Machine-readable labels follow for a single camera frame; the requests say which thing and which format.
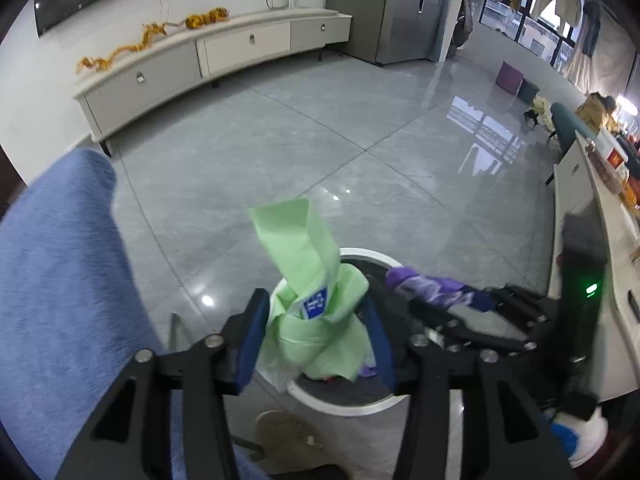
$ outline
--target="person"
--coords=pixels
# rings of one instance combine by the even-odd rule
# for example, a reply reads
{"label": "person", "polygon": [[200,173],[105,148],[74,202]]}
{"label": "person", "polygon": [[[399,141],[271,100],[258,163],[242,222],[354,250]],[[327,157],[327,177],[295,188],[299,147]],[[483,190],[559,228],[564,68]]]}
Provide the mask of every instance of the person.
{"label": "person", "polygon": [[575,110],[575,114],[595,134],[600,133],[601,127],[607,127],[613,112],[616,111],[616,100],[603,97],[598,92],[587,96],[587,99]]}
{"label": "person", "polygon": [[[73,150],[32,183],[0,223],[3,472],[9,469],[2,460],[15,446],[41,480],[53,480],[132,355],[141,348],[164,353],[111,215],[114,187],[103,154]],[[186,480],[177,408],[172,468],[175,480]],[[259,417],[258,435],[274,471],[284,474],[274,476],[278,480],[347,478],[318,430],[291,414]],[[242,480],[267,480],[241,450],[234,452]]]}

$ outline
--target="blue object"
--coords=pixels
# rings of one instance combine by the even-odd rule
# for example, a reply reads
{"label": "blue object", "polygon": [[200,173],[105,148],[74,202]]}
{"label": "blue object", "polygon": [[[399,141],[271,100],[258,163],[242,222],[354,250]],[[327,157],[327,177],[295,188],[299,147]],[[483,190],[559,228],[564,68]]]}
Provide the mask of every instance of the blue object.
{"label": "blue object", "polygon": [[589,28],[582,44],[582,53],[593,57],[600,35],[600,6],[596,1],[590,0],[584,4],[584,13],[589,19]]}
{"label": "blue object", "polygon": [[562,424],[553,423],[551,425],[551,433],[553,433],[560,441],[560,444],[562,444],[562,449],[567,458],[571,457],[575,453],[575,450],[578,449],[578,436],[571,428],[563,426]]}
{"label": "blue object", "polygon": [[[111,217],[114,186],[105,156],[74,150],[0,224],[0,421],[42,480],[131,356],[163,350]],[[173,410],[176,480],[186,478],[180,422]],[[243,479],[267,479],[236,458]]]}
{"label": "blue object", "polygon": [[367,328],[367,333],[369,333],[371,348],[373,348],[373,355],[376,358],[376,371],[382,383],[390,392],[394,392],[398,385],[398,380],[396,378],[391,343],[386,337],[382,321],[369,294],[366,294],[365,297],[362,298],[362,306],[364,311],[364,325]]}
{"label": "blue object", "polygon": [[269,310],[269,297],[265,292],[238,352],[234,382],[239,392],[242,392],[251,382],[251,377],[254,374],[255,362],[264,339],[264,327],[269,319]]}
{"label": "blue object", "polygon": [[324,313],[324,310],[326,309],[326,297],[327,290],[325,287],[306,298],[302,303],[302,307],[305,309],[306,319],[313,319]]}

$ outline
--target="refrigerator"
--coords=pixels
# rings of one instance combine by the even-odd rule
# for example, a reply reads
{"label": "refrigerator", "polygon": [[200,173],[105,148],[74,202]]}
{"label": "refrigerator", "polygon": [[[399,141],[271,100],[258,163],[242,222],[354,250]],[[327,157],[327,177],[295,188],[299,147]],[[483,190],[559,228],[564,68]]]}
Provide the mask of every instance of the refrigerator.
{"label": "refrigerator", "polygon": [[378,65],[438,60],[432,52],[444,0],[326,0],[353,16],[344,53]]}

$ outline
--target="purple cloth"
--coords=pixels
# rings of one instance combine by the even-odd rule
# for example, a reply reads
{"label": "purple cloth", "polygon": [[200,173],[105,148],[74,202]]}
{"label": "purple cloth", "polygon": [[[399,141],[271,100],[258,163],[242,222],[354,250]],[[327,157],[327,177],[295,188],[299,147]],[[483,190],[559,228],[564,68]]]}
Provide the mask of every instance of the purple cloth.
{"label": "purple cloth", "polygon": [[426,276],[410,267],[393,267],[386,272],[386,286],[406,300],[420,298],[426,303],[448,309],[456,304],[470,306],[480,312],[495,308],[485,292],[453,278]]}

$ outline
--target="blue label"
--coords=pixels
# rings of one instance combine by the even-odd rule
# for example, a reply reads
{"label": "blue label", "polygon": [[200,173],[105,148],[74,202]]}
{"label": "blue label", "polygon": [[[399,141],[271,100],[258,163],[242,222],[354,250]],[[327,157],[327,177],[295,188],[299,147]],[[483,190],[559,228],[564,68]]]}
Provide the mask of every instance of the blue label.
{"label": "blue label", "polygon": [[303,301],[302,306],[305,308],[307,319],[320,316],[326,308],[326,287],[318,290],[314,295],[309,296]]}

